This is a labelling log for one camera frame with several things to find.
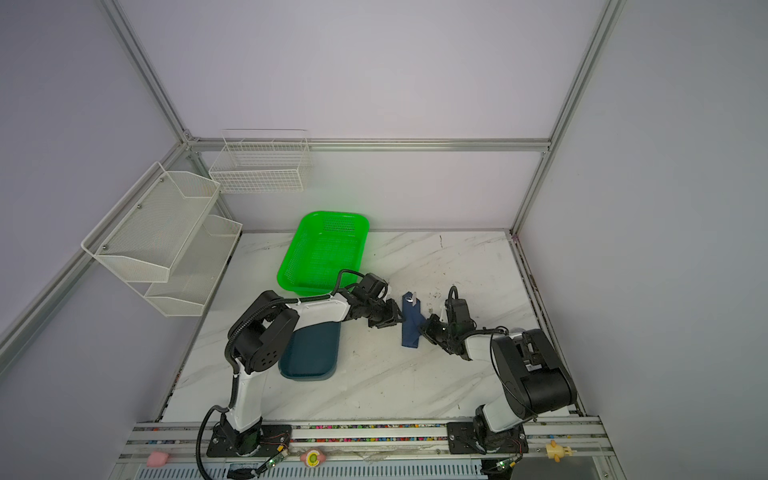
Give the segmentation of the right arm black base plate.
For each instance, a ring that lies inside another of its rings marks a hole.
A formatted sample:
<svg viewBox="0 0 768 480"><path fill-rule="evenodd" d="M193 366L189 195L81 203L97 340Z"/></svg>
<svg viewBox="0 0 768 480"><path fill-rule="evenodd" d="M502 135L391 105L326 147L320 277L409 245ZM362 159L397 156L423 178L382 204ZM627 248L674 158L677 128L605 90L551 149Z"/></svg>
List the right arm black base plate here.
<svg viewBox="0 0 768 480"><path fill-rule="evenodd" d="M526 454L527 436L521 425L493 432L478 422L449 422L446 425L451 454Z"/></svg>

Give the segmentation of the dark blue paper napkin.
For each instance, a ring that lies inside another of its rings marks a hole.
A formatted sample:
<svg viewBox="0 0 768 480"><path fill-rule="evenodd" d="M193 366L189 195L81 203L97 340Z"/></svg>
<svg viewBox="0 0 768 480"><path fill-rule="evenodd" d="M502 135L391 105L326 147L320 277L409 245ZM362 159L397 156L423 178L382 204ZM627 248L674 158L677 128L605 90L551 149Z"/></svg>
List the dark blue paper napkin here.
<svg viewBox="0 0 768 480"><path fill-rule="evenodd" d="M425 318L421 313L421 302L417 298L415 305L411 305L406 301L406 292L402 296L402 316L403 323L401 327L402 340L401 345L405 348L417 349L419 345L419 338L421 337L420 326L425 322Z"/></svg>

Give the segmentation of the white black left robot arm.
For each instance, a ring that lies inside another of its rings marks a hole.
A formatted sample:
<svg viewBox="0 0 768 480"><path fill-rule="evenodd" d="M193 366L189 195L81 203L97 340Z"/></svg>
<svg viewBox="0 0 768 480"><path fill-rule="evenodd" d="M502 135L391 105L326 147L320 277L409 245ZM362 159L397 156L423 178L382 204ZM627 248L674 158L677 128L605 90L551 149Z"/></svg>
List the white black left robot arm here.
<svg viewBox="0 0 768 480"><path fill-rule="evenodd" d="M230 328L225 359L233 368L227 412L221 415L224 437L239 455L256 450L263 419L264 374L282 358L293 334L315 325L364 318L371 328L403 321L397 302L374 294L341 290L335 294L285 298L262 292Z"/></svg>

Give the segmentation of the dark teal plastic tray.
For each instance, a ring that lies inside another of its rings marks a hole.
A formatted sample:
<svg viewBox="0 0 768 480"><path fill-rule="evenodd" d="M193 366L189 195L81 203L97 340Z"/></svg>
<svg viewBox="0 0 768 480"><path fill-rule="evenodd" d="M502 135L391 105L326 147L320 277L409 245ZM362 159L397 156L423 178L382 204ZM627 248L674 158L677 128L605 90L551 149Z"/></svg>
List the dark teal plastic tray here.
<svg viewBox="0 0 768 480"><path fill-rule="evenodd" d="M302 328L278 363L281 375L294 381L322 381L333 376L338 361L341 324L326 322Z"/></svg>

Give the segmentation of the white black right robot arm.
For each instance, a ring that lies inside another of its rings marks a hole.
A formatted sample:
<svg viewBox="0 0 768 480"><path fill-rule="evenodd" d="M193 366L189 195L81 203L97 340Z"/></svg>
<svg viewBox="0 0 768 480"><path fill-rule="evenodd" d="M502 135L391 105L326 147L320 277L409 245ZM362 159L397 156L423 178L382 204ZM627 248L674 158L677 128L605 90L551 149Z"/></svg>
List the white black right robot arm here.
<svg viewBox="0 0 768 480"><path fill-rule="evenodd" d="M462 449L479 454L525 453L524 423L577 402L569 371L540 329L479 328L472 322L442 321L433 315L420 332L450 355L489 364L500 384L500 396L476 409L469 432L449 429L449 436Z"/></svg>

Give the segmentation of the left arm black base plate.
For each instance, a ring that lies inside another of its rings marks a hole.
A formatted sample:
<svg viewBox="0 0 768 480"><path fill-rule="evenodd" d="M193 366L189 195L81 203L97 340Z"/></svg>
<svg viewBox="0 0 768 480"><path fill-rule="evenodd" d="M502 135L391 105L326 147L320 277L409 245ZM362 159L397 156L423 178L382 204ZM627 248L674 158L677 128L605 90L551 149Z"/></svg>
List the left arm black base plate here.
<svg viewBox="0 0 768 480"><path fill-rule="evenodd" d="M292 427L288 424L257 423L250 429L239 432L229 423L219 422L213 427L206 456L269 458L280 450L287 450L291 437Z"/></svg>

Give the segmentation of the green plastic perforated basket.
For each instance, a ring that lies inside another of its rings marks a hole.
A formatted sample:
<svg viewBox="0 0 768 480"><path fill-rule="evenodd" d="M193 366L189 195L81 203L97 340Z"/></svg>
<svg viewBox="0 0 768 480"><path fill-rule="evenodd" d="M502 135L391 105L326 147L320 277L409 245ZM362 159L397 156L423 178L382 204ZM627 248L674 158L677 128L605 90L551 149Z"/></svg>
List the green plastic perforated basket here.
<svg viewBox="0 0 768 480"><path fill-rule="evenodd" d="M361 214L316 211L305 215L279 267L278 285L299 296L330 292L341 270L360 267L369 228Z"/></svg>

